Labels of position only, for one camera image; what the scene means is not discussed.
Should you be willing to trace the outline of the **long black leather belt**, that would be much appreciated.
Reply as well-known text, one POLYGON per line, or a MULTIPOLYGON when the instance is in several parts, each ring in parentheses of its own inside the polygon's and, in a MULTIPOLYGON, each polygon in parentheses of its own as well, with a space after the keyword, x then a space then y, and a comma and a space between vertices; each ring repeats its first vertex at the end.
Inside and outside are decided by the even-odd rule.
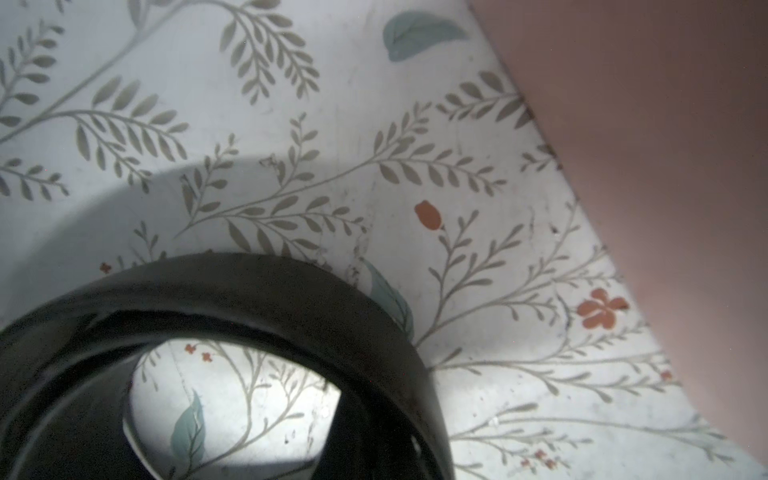
POLYGON ((373 300, 285 257, 203 253, 61 295, 1 334, 5 479, 150 479, 125 431, 140 357, 174 338, 221 340, 309 368, 341 390, 318 479, 450 479, 438 396, 373 300))

